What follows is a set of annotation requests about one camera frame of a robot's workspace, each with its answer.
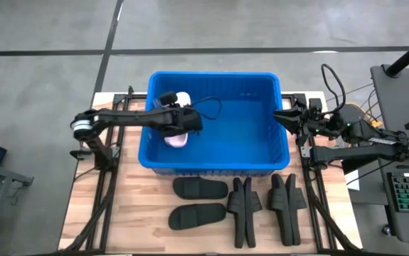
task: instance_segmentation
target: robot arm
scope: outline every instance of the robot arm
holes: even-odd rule
[[[327,164],[335,160],[344,160],[345,169],[357,169],[378,157],[390,161],[403,161],[409,157],[409,138],[404,132],[376,129],[366,120],[348,123],[338,112],[328,119],[322,114],[320,99],[310,99],[307,108],[304,95],[295,97],[297,101],[293,108],[275,110],[274,118],[289,132],[297,135],[296,143],[302,146],[301,150],[309,157],[313,169],[325,169]],[[350,144],[371,142],[372,145],[343,149],[304,146],[309,136],[316,135],[329,139],[341,137]]]
[[[149,111],[88,110],[76,115],[70,126],[73,136],[86,143],[95,155],[96,169],[111,169],[115,166],[117,152],[106,147],[99,135],[108,127],[143,126],[159,131],[163,137],[173,137],[192,131],[201,131],[201,115],[190,106],[175,104],[176,94],[170,92],[162,97],[161,109]]]

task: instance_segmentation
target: wooden table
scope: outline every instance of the wooden table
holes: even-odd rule
[[[302,93],[306,93],[307,97],[321,98],[324,103],[323,111],[326,111],[323,92]],[[93,108],[111,108],[113,95],[112,92],[97,93]],[[290,107],[290,102],[287,100],[284,100],[283,104],[284,108]],[[129,109],[143,110],[144,100],[132,100]],[[114,141],[116,136],[117,129],[114,132]],[[218,223],[189,230],[171,230],[168,226],[168,217],[175,207],[191,203],[210,202],[226,205],[228,199],[217,201],[180,199],[175,195],[172,188],[174,177],[156,175],[152,170],[146,169],[139,164],[140,136],[141,127],[125,128],[108,235],[106,250],[108,253],[292,253],[316,251],[309,209],[302,209],[298,212],[301,245],[291,247],[282,245],[275,214],[266,208],[267,191],[271,188],[270,176],[253,179],[253,190],[257,191],[263,206],[262,211],[254,214],[255,248],[248,248],[246,244],[243,249],[234,248],[234,219],[230,213],[227,214],[225,220]],[[285,181],[289,174],[296,174],[297,186],[302,189],[304,197],[307,199],[298,149],[294,143],[294,137],[290,136],[289,133],[288,142],[290,164],[287,168],[276,172]],[[333,146],[332,142],[324,137],[317,137],[316,142],[322,146]],[[92,167],[93,159],[81,161],[78,164],[76,175]],[[92,212],[97,178],[98,171],[91,171],[74,183],[59,249],[67,247],[88,221]],[[206,178],[225,181],[228,183],[230,191],[233,190],[233,177]],[[323,179],[332,218],[350,241],[361,247],[356,219],[342,170],[330,167],[323,171]],[[319,224],[324,245],[327,247],[326,229],[321,217],[319,217]]]

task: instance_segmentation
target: blue plastic bin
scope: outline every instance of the blue plastic bin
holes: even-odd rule
[[[290,162],[285,128],[273,117],[282,109],[280,83],[272,73],[161,71],[150,77],[146,110],[158,107],[165,92],[187,92],[191,102],[218,97],[217,120],[203,120],[203,130],[188,134],[176,149],[148,127],[142,129],[139,162],[157,174],[264,176]],[[218,111],[213,100],[195,108],[208,116]]]

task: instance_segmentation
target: desk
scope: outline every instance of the desk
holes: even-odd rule
[[[114,93],[100,92],[95,95],[93,108],[111,108]],[[325,104],[323,92],[307,92],[307,97],[320,97]],[[284,108],[290,107],[285,100]],[[143,110],[144,100],[131,100],[130,110]],[[222,203],[223,200],[183,200],[174,194],[174,177],[158,176],[152,170],[142,167],[138,162],[138,148],[141,127],[126,127],[119,176],[115,191],[114,205],[107,244],[107,253],[291,253],[315,252],[312,224],[309,210],[299,210],[299,229],[302,239],[300,246],[284,247],[280,241],[280,231],[274,212],[267,210],[267,191],[270,189],[270,176],[254,178],[253,190],[257,191],[263,210],[254,214],[257,246],[243,249],[234,248],[234,219],[227,214],[225,220],[189,230],[171,230],[168,227],[170,212],[177,206],[190,203]],[[304,178],[300,157],[294,137],[288,136],[290,164],[278,171],[286,180],[289,174],[297,175],[297,186],[305,196]],[[332,146],[325,137],[317,137],[318,145]],[[76,175],[93,167],[93,159],[81,161]],[[72,188],[68,210],[65,217],[59,249],[67,247],[82,230],[90,217],[95,195],[98,171],[91,171],[77,180]],[[233,177],[206,177],[228,183],[233,189]],[[329,209],[332,217],[356,246],[361,247],[356,219],[354,217],[343,171],[329,168],[323,172]],[[319,219],[324,245],[327,245],[324,221]]]
[[[409,68],[402,70],[398,78],[388,77],[382,67],[370,71],[385,128],[405,131],[409,137],[409,130],[405,130],[409,122]]]
[[[358,169],[359,176],[380,167],[378,161],[373,161]],[[383,179],[380,171],[376,171],[359,180],[359,191],[350,190],[349,195],[352,203],[367,203],[374,205],[388,205],[386,192],[384,191]]]

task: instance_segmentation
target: black slipper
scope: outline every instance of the black slipper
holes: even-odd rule
[[[285,184],[290,206],[290,218],[292,229],[292,244],[301,244],[301,235],[299,234],[299,222],[297,219],[297,210],[307,207],[301,188],[296,188],[296,175],[290,174]]]
[[[240,178],[233,179],[234,191],[230,192],[228,198],[228,212],[234,214],[235,220],[235,242],[236,248],[244,245],[245,234],[245,194]]]
[[[271,177],[272,188],[269,190],[267,205],[269,210],[273,210],[277,216],[280,227],[280,237],[284,246],[292,245],[292,227],[290,218],[290,206],[288,195],[282,177],[274,174]]]
[[[169,215],[169,227],[172,230],[184,230],[209,223],[216,223],[225,217],[226,209],[221,203],[179,206]]]
[[[228,185],[201,177],[175,178],[173,189],[182,199],[222,199],[228,195]]]
[[[262,210],[258,194],[252,191],[252,178],[246,178],[244,182],[245,192],[245,237],[248,247],[256,247],[255,228],[253,225],[253,213]]]

